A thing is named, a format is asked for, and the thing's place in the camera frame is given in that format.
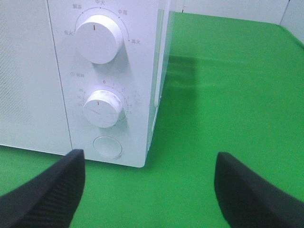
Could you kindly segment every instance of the white microwave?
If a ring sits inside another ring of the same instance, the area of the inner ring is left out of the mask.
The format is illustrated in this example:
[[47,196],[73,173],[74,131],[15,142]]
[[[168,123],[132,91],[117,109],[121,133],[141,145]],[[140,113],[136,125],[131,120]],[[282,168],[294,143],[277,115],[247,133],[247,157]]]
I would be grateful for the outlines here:
[[0,0],[0,144],[142,167],[170,0]]

